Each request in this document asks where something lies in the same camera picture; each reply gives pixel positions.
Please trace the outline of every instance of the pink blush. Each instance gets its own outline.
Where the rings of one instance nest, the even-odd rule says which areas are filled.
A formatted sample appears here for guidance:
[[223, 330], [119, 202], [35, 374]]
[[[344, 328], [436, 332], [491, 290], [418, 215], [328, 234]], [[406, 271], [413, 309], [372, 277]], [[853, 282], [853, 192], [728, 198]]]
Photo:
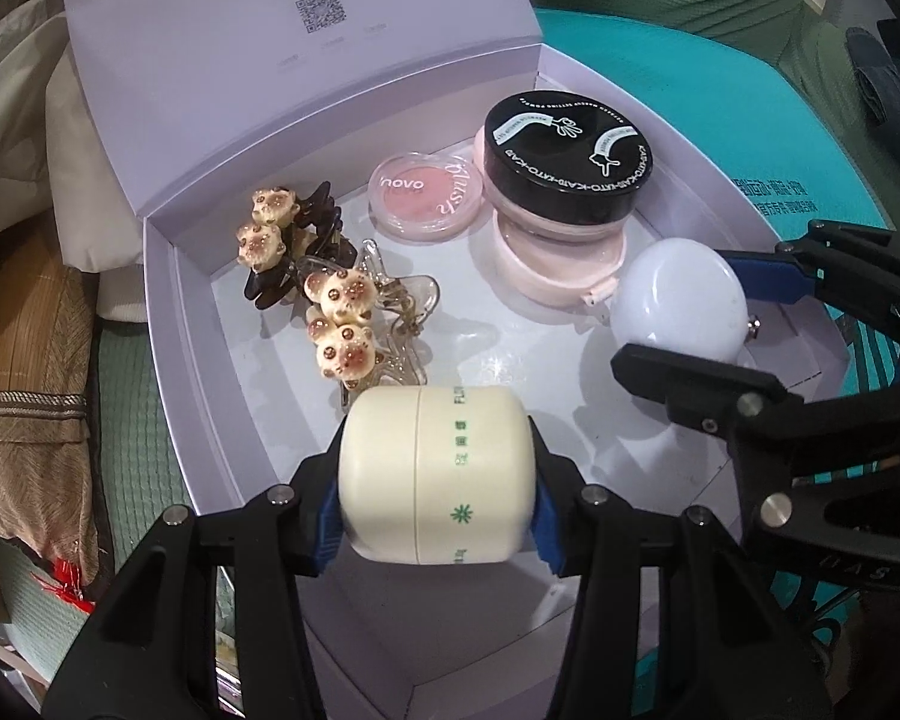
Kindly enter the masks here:
[[433, 221], [454, 213], [447, 202], [453, 176], [441, 167], [411, 167], [383, 187], [386, 210], [405, 221]]
[[367, 182], [376, 225], [409, 241], [437, 241], [466, 228], [480, 211], [484, 182], [458, 156], [399, 154]]

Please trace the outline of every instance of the qr code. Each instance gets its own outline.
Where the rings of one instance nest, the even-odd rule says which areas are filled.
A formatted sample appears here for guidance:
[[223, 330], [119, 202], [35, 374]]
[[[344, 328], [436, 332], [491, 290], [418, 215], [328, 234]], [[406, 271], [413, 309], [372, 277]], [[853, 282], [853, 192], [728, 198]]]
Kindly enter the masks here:
[[297, 0], [296, 9], [308, 32], [316, 32], [346, 20], [346, 10], [343, 10], [340, 0]]

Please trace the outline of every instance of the teal fabric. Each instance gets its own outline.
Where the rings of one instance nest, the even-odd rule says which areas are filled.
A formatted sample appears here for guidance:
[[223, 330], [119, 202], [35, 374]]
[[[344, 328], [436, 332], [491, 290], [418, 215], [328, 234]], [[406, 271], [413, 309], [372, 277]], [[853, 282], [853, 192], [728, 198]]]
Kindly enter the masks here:
[[[538, 10], [538, 18], [547, 44], [667, 119], [749, 196], [781, 239], [805, 234], [812, 218], [886, 226], [840, 145], [762, 60], [615, 16]], [[863, 327], [855, 337], [845, 394], [893, 379], [890, 343]]]

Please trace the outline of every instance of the jar lid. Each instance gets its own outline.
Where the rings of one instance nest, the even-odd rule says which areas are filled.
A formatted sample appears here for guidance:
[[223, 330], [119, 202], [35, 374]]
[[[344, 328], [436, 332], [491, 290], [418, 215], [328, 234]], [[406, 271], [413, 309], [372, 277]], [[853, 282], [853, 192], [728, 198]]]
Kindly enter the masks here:
[[571, 92], [501, 100], [487, 114], [484, 138], [484, 169], [494, 186], [559, 223], [621, 220], [653, 170], [647, 139], [626, 117]]
[[480, 210], [484, 182], [463, 157], [408, 153], [381, 162], [367, 194], [377, 223], [411, 241], [460, 232]]

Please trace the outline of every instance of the open box lid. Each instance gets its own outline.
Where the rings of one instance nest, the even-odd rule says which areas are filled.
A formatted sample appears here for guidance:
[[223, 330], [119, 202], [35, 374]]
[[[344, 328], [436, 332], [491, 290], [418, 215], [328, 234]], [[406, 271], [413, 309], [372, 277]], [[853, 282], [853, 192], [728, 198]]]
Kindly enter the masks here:
[[80, 81], [134, 213], [338, 100], [539, 44], [527, 0], [65, 0]]

